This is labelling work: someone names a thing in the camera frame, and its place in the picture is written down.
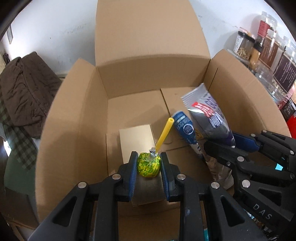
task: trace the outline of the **blue gripper pad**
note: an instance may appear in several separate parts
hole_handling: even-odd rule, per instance
[[[133,197],[133,193],[135,191],[136,179],[137,179],[137,160],[138,160],[138,153],[133,151],[131,153],[130,161],[133,161],[132,169],[131,169],[131,177],[129,180],[128,186],[128,198],[131,200]]]
[[[166,199],[169,202],[176,202],[178,196],[178,191],[175,185],[175,176],[177,176],[180,171],[176,165],[170,164],[168,161],[168,156],[165,152],[160,154],[160,171],[161,178],[163,181],[163,190],[166,196]]]
[[[128,163],[122,164],[118,169],[118,174],[122,176],[123,182],[116,187],[115,195],[118,201],[129,202],[133,197],[137,178],[138,153],[132,151]]]
[[[236,148],[247,152],[259,151],[260,146],[257,145],[253,137],[247,137],[238,133],[233,133],[233,137],[235,139]]]

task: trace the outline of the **red object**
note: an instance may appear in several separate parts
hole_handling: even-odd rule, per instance
[[[270,26],[268,25],[268,23],[261,20],[260,25],[259,25],[259,29],[258,29],[258,35],[265,38],[266,34],[267,34],[267,30],[269,30],[269,29],[270,29]]]
[[[291,136],[296,139],[296,118],[292,115],[287,121]]]
[[[205,105],[205,104],[202,104],[202,103],[199,103],[199,102],[195,102],[195,103],[193,103],[192,106],[195,107],[195,108],[200,109],[202,112],[204,112],[204,114],[208,118],[210,118],[214,114],[214,111],[210,107],[208,107],[207,105]]]
[[[291,96],[294,92],[295,92],[295,85],[293,84],[291,89],[287,93],[285,99],[281,103],[279,103],[279,105],[278,105],[279,110],[281,110],[284,107],[284,105],[289,101],[289,99],[291,98]]]

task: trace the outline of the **cardboard box flap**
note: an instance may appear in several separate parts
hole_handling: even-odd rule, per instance
[[[187,115],[189,118],[190,114],[181,97],[186,93],[192,91],[196,87],[179,87],[179,88],[162,88],[161,92],[167,104],[170,115],[172,116],[177,111],[181,110]]]
[[[98,0],[95,31],[96,66],[139,56],[210,58],[189,1]]]
[[[233,131],[249,135],[266,129],[290,136],[281,112],[264,86],[226,50],[210,61],[204,82]]]
[[[210,60],[187,0],[99,0],[95,52],[108,98],[197,86]]]
[[[48,113],[36,163],[36,203],[42,221],[80,181],[108,176],[107,96],[97,69],[77,60]]]
[[[168,118],[160,90],[121,96],[108,101],[107,133],[151,124],[157,141]]]

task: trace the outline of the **corrugated cardboard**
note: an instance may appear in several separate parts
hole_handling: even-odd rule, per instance
[[[223,50],[210,61],[188,0],[99,0],[95,31],[96,67],[74,64],[44,126],[35,182],[40,221],[79,181],[95,183],[117,171],[119,129],[151,124],[157,141],[169,115],[185,110],[179,96],[202,81],[234,131],[289,135],[271,97],[236,58]],[[177,133],[168,140],[169,161],[210,182]],[[118,214],[120,240],[177,238],[178,204],[119,203]]]
[[[128,163],[132,151],[138,154],[149,152],[155,147],[150,125],[135,126],[119,130],[120,146],[123,163]]]

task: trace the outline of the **glass jar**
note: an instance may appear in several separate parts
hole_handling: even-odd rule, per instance
[[[244,58],[241,58],[239,56],[237,56],[232,50],[228,49],[227,50],[229,53],[231,53],[234,57],[236,57],[244,66],[246,66],[247,68],[249,67],[250,62]]]
[[[296,46],[286,36],[284,36],[283,40],[285,44],[285,54],[289,56],[291,61],[296,63]]]
[[[262,46],[268,29],[276,31],[276,28],[277,28],[277,20],[273,16],[269,15],[268,13],[262,12],[256,42],[258,42]]]
[[[257,63],[262,52],[262,46],[257,42],[254,44],[250,57],[250,68],[255,70],[257,68]]]
[[[245,59],[249,60],[255,39],[242,31],[237,32],[237,39],[233,48],[233,52]]]
[[[260,54],[259,60],[267,68],[274,72],[284,50],[284,40],[276,32],[268,29],[267,35],[263,41],[262,52]]]
[[[286,93],[273,77],[273,73],[264,64],[258,64],[255,76],[263,84],[274,102],[279,105],[285,98]]]

